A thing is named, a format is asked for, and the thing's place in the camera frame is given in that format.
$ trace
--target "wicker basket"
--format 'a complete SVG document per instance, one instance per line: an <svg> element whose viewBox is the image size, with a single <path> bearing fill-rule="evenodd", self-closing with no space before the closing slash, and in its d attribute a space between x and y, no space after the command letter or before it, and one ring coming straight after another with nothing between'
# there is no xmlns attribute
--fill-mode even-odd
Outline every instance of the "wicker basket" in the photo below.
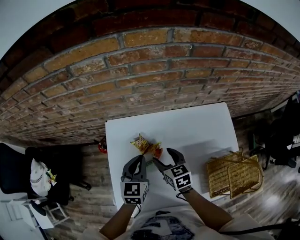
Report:
<svg viewBox="0 0 300 240"><path fill-rule="evenodd" d="M211 198L228 195L225 194L228 191L230 198L234 198L243 193L257 191L263 184L263 170L258 164L257 155L246 158L242 151L212 158L206 164L206 169Z"/></svg>

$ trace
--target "desk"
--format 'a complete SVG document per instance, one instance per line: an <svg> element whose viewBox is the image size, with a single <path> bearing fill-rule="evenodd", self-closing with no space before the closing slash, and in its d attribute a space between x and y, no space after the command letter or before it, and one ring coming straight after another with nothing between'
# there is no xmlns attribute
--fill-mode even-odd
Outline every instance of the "desk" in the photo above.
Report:
<svg viewBox="0 0 300 240"><path fill-rule="evenodd" d="M239 150L226 103L109 120L105 127L108 162L118 209L123 204L120 191L123 167L140 154L130 143L139 133L150 142L162 142L164 152L161 161L164 164L174 164L166 148L180 151L192 172L193 188L210 201L217 198L210 199L205 163L210 157L228 154L228 150ZM153 164L147 167L147 178L150 185L143 211L187 204L176 198L178 192L164 182Z"/></svg>

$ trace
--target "person's arm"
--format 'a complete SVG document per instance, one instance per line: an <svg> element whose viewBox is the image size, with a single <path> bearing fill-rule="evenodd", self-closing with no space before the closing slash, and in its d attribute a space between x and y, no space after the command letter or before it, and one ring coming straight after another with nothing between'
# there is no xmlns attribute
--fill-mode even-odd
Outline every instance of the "person's arm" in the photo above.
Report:
<svg viewBox="0 0 300 240"><path fill-rule="evenodd" d="M123 204L119 211L100 229L100 233L109 240L122 235L128 226L136 205Z"/></svg>
<svg viewBox="0 0 300 240"><path fill-rule="evenodd" d="M195 210L201 220L211 229L220 230L222 226L233 218L229 213L206 200L194 189L182 194L191 207Z"/></svg>

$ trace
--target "graphic print shirt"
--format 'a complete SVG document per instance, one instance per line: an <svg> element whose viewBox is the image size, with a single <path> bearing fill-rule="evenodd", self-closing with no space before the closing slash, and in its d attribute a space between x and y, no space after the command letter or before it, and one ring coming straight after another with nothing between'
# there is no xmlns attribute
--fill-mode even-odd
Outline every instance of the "graphic print shirt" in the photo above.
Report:
<svg viewBox="0 0 300 240"><path fill-rule="evenodd" d="M241 231L260 227L248 214L241 215L224 225L220 232ZM222 235L205 226L189 207L172 207L141 213L131 228L116 240L272 240L267 232L245 235ZM78 240L108 240L98 229L86 229Z"/></svg>

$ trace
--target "chip bag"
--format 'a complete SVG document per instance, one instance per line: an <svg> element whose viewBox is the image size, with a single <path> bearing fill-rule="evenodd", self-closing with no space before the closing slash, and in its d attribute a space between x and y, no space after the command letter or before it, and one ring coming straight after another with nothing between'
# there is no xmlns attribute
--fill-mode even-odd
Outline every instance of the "chip bag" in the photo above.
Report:
<svg viewBox="0 0 300 240"><path fill-rule="evenodd" d="M153 157L156 159L160 159L161 155L163 154L163 149L160 148L161 142L151 145L148 149L148 152L153 154Z"/></svg>
<svg viewBox="0 0 300 240"><path fill-rule="evenodd" d="M133 142L131 142L142 154L146 153L148 148L151 146L151 143L139 134L139 138Z"/></svg>

